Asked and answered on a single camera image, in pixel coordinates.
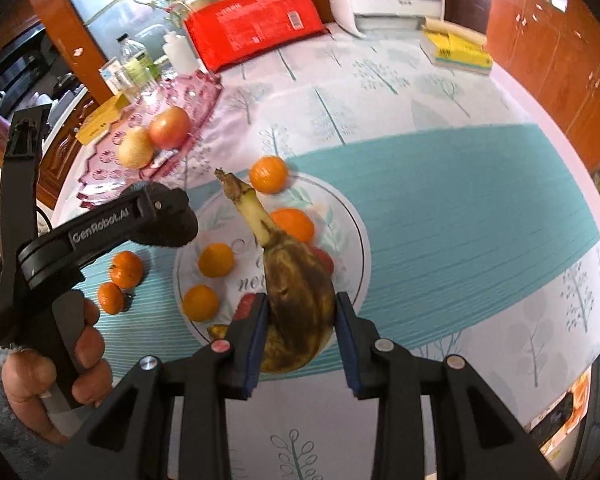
cable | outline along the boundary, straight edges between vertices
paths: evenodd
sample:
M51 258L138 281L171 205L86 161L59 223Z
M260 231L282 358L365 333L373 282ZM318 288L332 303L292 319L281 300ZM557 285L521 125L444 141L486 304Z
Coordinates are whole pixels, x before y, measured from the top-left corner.
M46 215L46 213L44 211L42 211L42 209L40 209L40 206L36 206L36 211L40 214L40 216L42 216L42 218L45 220L46 222L46 226L49 228L50 231L53 230L53 228L51 227L51 220L49 220L49 217Z

banana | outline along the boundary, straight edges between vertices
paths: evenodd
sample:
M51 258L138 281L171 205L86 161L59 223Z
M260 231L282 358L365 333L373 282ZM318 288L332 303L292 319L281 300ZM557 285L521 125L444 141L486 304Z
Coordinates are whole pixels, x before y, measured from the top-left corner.
M270 315L260 370L282 373L302 368L324 348L333 331L331 278L306 244L276 225L253 187L222 170L216 170L216 177L264 249ZM208 332L213 339L223 338L226 325L213 325Z

red fruit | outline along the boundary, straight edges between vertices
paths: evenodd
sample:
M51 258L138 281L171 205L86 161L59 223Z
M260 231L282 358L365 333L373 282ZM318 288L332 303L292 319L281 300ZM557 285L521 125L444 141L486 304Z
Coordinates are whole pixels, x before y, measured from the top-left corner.
M251 305L256 295L253 292L247 292L238 302L238 307L235 309L234 319L246 319L249 317Z
M152 143L162 150L179 148L189 135L191 119L186 111L178 106L162 112L149 124L149 137Z
M313 251L313 253L318 256L318 259L322 262L322 264L324 265L324 268L327 269L327 272L329 273L329 276L333 276L333 260L331 259L331 257L322 249L318 248L318 247L312 247L311 250Z

green bottle label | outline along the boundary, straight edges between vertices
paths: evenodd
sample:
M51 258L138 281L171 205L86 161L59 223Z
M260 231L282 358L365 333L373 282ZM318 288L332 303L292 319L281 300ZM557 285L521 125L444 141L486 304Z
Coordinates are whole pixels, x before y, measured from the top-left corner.
M124 64L126 72L137 85L143 85L148 82L146 69L149 69L151 76L158 80L160 78L160 69L154 65L154 62L145 52L138 53L133 59Z

hand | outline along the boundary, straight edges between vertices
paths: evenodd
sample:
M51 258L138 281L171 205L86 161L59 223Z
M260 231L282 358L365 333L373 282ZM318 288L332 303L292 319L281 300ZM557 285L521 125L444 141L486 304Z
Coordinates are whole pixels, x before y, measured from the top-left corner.
M111 368L102 359L104 339L93 325L100 318L100 309L91 301L84 300L86 327L75 345L78 362L86 369L72 387L75 400L96 407L111 391ZM30 430L62 445L67 438L49 420L38 397L56 381L56 366L51 359L42 357L33 350L11 352L2 367L4 393L15 415Z

